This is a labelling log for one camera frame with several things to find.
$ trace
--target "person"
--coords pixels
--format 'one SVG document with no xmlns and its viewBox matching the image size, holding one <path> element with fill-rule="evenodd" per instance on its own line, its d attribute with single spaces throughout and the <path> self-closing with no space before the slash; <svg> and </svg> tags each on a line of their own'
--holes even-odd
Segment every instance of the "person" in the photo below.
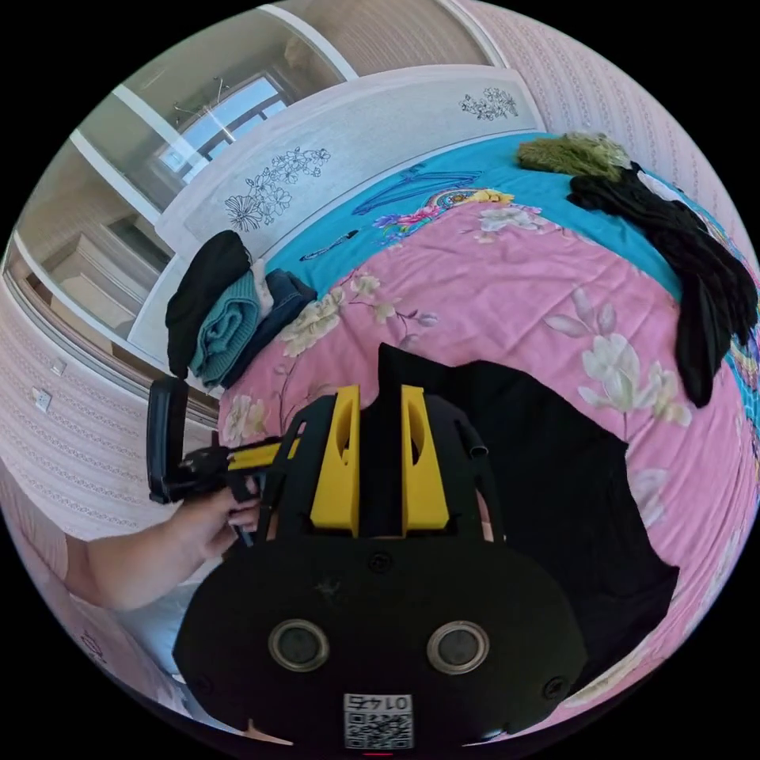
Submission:
<svg viewBox="0 0 760 760">
<path fill-rule="evenodd" d="M 79 647 L 140 694 L 182 715 L 187 694 L 118 622 L 120 611 L 150 605 L 235 542 L 234 526 L 255 530 L 258 503 L 229 489 L 186 500 L 164 522 L 138 533 L 83 541 L 55 525 L 0 460 L 0 509 L 38 592 Z M 272 524 L 270 536 L 276 530 Z M 252 725 L 244 735 L 280 741 Z"/>
</svg>

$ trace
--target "black cloth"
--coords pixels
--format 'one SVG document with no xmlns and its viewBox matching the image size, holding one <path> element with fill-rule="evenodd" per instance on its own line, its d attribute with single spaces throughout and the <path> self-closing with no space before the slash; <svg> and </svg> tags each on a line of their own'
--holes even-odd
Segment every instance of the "black cloth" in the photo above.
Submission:
<svg viewBox="0 0 760 760">
<path fill-rule="evenodd" d="M 488 447 L 507 545 L 562 586 L 583 632 L 588 663 L 573 693 L 663 620 L 678 568 L 649 543 L 628 485 L 626 443 L 510 367 L 484 361 L 445 367 L 383 344 L 378 380 L 380 396 L 364 411 L 361 429 L 386 433 L 360 434 L 359 441 L 361 482 L 364 468 L 383 473 L 367 472 L 372 501 L 400 503 L 400 386 L 422 387 L 459 407 Z M 373 424 L 381 418 L 384 426 Z"/>
<path fill-rule="evenodd" d="M 317 292 L 298 277 L 282 269 L 267 275 L 267 285 L 274 305 L 269 315 L 256 328 L 253 337 L 240 352 L 235 364 L 222 378 L 222 388 L 231 388 L 245 373 L 250 363 L 289 325 L 316 297 Z"/>
<path fill-rule="evenodd" d="M 573 177 L 568 200 L 619 216 L 641 229 L 680 278 L 683 289 L 675 359 L 686 396 L 706 406 L 732 335 L 745 344 L 757 324 L 758 293 L 749 272 L 678 200 L 663 200 L 638 178 L 633 163 L 618 182 Z"/>
<path fill-rule="evenodd" d="M 216 234 L 201 246 L 166 307 L 167 354 L 172 374 L 187 378 L 203 320 L 219 296 L 251 268 L 251 263 L 240 235 L 232 230 Z"/>
</svg>

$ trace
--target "screw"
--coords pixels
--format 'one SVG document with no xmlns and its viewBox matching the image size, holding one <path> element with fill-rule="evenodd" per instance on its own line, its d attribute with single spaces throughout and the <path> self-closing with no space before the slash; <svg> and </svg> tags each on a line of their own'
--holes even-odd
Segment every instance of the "screw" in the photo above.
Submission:
<svg viewBox="0 0 760 760">
<path fill-rule="evenodd" d="M 557 699 L 562 693 L 564 686 L 565 686 L 564 678 L 560 678 L 560 677 L 552 678 L 551 681 L 549 681 L 544 686 L 544 699 L 549 699 L 549 700 Z"/>
<path fill-rule="evenodd" d="M 367 567 L 372 572 L 388 572 L 393 567 L 393 559 L 386 552 L 375 552 L 367 562 Z"/>
</svg>

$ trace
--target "green fuzzy cloth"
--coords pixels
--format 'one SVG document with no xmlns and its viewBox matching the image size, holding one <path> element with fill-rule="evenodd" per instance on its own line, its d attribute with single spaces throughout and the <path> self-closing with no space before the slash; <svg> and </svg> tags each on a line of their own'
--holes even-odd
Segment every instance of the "green fuzzy cloth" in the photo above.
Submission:
<svg viewBox="0 0 760 760">
<path fill-rule="evenodd" d="M 517 162 L 524 169 L 572 176 L 588 175 L 620 179 L 621 167 L 630 160 L 621 145 L 605 135 L 569 132 L 561 137 L 539 137 L 521 142 Z"/>
</svg>

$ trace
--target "qr code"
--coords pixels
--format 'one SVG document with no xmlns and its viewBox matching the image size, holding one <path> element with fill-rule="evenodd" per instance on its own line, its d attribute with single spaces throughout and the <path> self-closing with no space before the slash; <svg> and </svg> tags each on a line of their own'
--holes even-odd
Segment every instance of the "qr code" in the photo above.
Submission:
<svg viewBox="0 0 760 760">
<path fill-rule="evenodd" d="M 346 712 L 346 748 L 404 750 L 412 748 L 410 712 Z"/>
</svg>

